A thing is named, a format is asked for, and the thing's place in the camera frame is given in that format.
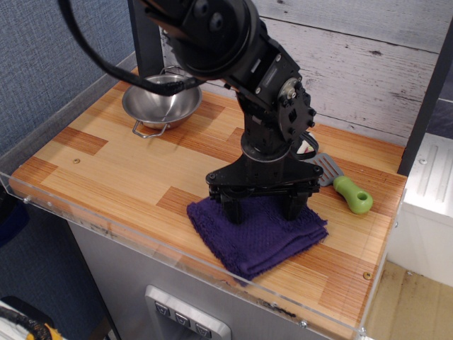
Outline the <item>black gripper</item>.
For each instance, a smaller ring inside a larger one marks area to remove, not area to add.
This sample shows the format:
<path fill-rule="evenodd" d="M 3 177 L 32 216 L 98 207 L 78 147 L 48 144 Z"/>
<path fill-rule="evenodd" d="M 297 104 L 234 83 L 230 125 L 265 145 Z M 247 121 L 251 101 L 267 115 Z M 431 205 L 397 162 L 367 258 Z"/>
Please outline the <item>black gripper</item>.
<path fill-rule="evenodd" d="M 290 145 L 277 159 L 243 153 L 234 163 L 209 173 L 210 199 L 222 202 L 228 221 L 241 224 L 241 199 L 252 196 L 282 196 L 282 215 L 295 220 L 308 197 L 319 192 L 323 168 L 306 162 Z"/>

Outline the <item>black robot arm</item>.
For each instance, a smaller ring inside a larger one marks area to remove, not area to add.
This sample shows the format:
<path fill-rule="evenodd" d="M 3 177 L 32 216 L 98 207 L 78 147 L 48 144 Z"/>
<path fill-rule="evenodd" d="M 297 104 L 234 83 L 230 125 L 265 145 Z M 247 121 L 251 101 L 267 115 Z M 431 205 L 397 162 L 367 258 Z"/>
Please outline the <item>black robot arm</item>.
<path fill-rule="evenodd" d="M 268 35 L 251 1 L 145 1 L 144 7 L 168 34 L 179 65 L 201 81 L 223 81 L 243 112 L 241 156 L 207 175 L 210 197 L 234 223 L 241 200 L 251 196 L 281 196 L 285 218 L 296 219 L 322 175 L 297 154 L 316 115 L 298 64 Z"/>

